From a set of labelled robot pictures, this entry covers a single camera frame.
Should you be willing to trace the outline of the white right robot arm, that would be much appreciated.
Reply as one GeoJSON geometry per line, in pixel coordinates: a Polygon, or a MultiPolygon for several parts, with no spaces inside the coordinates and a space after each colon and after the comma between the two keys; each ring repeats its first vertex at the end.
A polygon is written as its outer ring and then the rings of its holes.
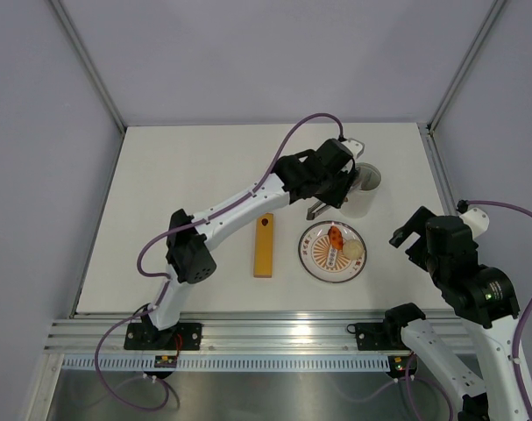
{"type": "Polygon", "coordinates": [[[474,374],[445,344],[413,303],[387,310],[383,337],[405,346],[436,378],[452,420],[532,420],[532,379],[521,345],[530,310],[522,310],[513,283],[479,263],[475,239],[489,226],[479,202],[462,201],[459,215],[437,216],[420,207],[390,239],[426,271],[466,329],[480,372],[474,374]]]}

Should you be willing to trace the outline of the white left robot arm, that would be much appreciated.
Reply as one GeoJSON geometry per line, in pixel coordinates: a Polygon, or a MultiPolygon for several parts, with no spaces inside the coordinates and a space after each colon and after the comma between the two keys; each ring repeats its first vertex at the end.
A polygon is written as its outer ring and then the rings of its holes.
{"type": "Polygon", "coordinates": [[[174,326],[191,288],[216,271],[211,255],[224,240],[258,217],[301,200],[315,198],[338,209],[357,177],[356,160],[365,145],[355,139],[328,139],[316,150],[277,158],[260,181],[208,210],[188,215],[176,211],[170,219],[167,271],[150,304],[144,339],[156,349],[174,340],[174,326]]]}

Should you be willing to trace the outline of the metal food tongs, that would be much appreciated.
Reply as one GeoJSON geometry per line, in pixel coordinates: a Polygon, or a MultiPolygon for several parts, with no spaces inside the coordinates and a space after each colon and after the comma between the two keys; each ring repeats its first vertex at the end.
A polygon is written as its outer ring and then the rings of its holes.
{"type": "MultiPolygon", "coordinates": [[[[344,192],[345,195],[342,197],[342,202],[340,203],[339,208],[341,208],[343,204],[348,201],[349,195],[357,189],[358,184],[359,184],[358,178],[359,178],[360,173],[361,171],[359,169],[355,170],[355,173],[353,174],[354,178],[352,179],[351,183],[347,187],[347,190],[344,192]]],[[[308,221],[315,220],[320,215],[322,215],[325,211],[331,208],[332,208],[332,205],[330,205],[329,203],[317,201],[315,204],[313,204],[307,209],[306,219],[308,221]]]]}

